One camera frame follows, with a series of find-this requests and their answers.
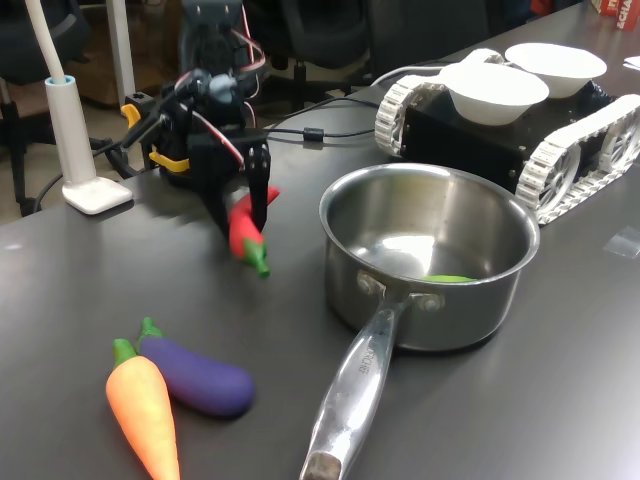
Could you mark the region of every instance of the toy pepper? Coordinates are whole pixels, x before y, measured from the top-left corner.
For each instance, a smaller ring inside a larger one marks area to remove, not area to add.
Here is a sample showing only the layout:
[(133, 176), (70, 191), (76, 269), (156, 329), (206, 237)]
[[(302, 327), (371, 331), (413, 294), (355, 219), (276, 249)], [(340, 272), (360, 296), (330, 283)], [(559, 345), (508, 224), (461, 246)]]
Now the toy pepper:
[[(280, 195), (275, 187), (267, 189), (267, 205)], [(252, 220), (251, 196), (245, 195), (231, 209), (229, 214), (229, 246), (236, 258), (254, 267), (261, 277), (267, 277), (271, 271), (265, 263), (267, 248), (264, 237)]]

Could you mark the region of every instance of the toy eggplant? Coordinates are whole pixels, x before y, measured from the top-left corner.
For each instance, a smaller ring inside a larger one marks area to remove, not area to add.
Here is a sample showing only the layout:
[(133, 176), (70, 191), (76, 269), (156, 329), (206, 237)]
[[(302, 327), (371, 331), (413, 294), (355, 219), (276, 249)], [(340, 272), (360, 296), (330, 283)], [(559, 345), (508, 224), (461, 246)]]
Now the toy eggplant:
[(147, 317), (142, 321), (138, 353), (156, 364), (171, 396), (207, 415), (236, 417), (255, 397), (245, 370), (191, 352), (170, 339)]

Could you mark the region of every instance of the box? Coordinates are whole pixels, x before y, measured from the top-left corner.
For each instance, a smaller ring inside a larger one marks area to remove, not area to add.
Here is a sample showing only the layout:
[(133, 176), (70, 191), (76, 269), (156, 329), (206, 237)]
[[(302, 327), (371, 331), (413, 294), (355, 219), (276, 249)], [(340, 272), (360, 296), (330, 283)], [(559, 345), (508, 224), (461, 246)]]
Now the box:
[(616, 27), (625, 32), (636, 28), (640, 16), (640, 0), (619, 0)]
[[(165, 38), (166, 30), (162, 25), (175, 23), (173, 17), (181, 13), (181, 11), (175, 11), (175, 4), (177, 2), (178, 7), (181, 4), (179, 0), (145, 1), (149, 3), (148, 7), (132, 4), (129, 0), (126, 2), (129, 42), (136, 90), (148, 95), (157, 95), (164, 83), (178, 77), (178, 28), (172, 27), (175, 33), (169, 40)], [(165, 6), (172, 8), (169, 12), (172, 15), (171, 21), (163, 18)], [(90, 8), (83, 10), (83, 15), (91, 26), (91, 37), (84, 49), (84, 55), (90, 61), (89, 63), (68, 62), (65, 65), (65, 71), (76, 78), (78, 91), (83, 99), (92, 100), (103, 106), (118, 106), (118, 88), (106, 10)], [(168, 65), (165, 58), (170, 45), (173, 45), (176, 51), (172, 60), (176, 68)]]
[(618, 3), (620, 0), (591, 0), (591, 3), (600, 15), (615, 17), (618, 15)]

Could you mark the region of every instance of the table surface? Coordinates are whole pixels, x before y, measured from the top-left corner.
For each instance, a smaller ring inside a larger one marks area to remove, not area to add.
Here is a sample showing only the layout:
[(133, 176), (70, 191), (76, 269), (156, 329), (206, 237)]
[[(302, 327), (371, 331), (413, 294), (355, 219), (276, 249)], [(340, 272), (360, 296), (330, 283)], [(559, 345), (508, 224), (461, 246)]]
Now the table surface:
[[(640, 92), (640, 73), (621, 67), (640, 53), (639, 34), (613, 28), (613, 19), (576, 7), (486, 45), (593, 47), (609, 63), (603, 85)], [(286, 126), (353, 131), (374, 115), (336, 106)], [(325, 305), (318, 202), (343, 174), (388, 158), (370, 137), (271, 148), (283, 194), (265, 230), (266, 281), (229, 257), (194, 195), (154, 174), (128, 182), (134, 207), (89, 218), (64, 206), (0, 228), (3, 480), (147, 478), (104, 395), (111, 340), (134, 339), (146, 315), (257, 382), (254, 408), (234, 421), (175, 406), (182, 478), (297, 478), (353, 337)], [(397, 352), (350, 479), (638, 478), (640, 269), (603, 246), (640, 227), (639, 184), (633, 167), (543, 229), (506, 324), (483, 348)]]

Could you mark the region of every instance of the stainless steel saucepan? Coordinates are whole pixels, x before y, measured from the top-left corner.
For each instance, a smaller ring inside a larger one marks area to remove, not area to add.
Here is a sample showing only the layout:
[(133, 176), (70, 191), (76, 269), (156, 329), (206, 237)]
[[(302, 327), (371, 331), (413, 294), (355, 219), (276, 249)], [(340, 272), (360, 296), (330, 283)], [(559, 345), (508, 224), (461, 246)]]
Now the stainless steel saucepan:
[[(340, 480), (373, 420), (394, 343), (439, 352), (488, 338), (507, 314), (540, 231), (501, 187), (418, 164), (341, 178), (322, 197), (320, 218), (327, 300), (362, 330), (322, 402), (300, 479)], [(433, 275), (477, 280), (421, 280)]]

